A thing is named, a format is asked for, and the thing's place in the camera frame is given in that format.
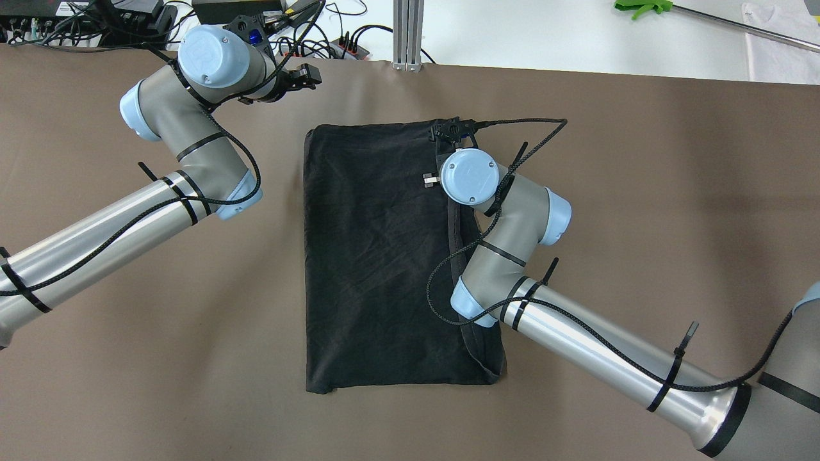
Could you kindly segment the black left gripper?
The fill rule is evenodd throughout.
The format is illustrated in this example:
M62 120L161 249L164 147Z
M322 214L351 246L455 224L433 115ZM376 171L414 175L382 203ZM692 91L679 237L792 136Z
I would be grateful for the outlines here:
M263 89L260 102L273 103L282 99L285 94L300 90L300 88L316 88L322 84L320 71L307 63L299 65L297 69L282 70L276 73L270 88Z

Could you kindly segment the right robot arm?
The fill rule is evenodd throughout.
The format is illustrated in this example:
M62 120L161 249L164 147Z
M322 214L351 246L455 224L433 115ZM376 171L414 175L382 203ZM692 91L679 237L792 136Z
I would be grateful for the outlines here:
M558 137L521 167L572 206L525 274L722 380L753 367L818 281L818 152L595 148ZM445 448L419 458L703 460L683 432L509 325L501 381L454 391L434 423Z

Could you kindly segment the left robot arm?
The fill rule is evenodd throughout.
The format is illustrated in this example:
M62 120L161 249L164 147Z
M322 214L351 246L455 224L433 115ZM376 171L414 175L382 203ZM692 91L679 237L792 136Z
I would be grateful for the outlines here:
M232 100L275 102L322 82L314 65L286 64L248 34L200 24L175 58L130 88L119 103L122 119L141 139L164 143L177 167L164 175L144 168L147 180L134 192L19 253L2 251L2 348L21 328L176 234L257 204L258 162L214 111Z

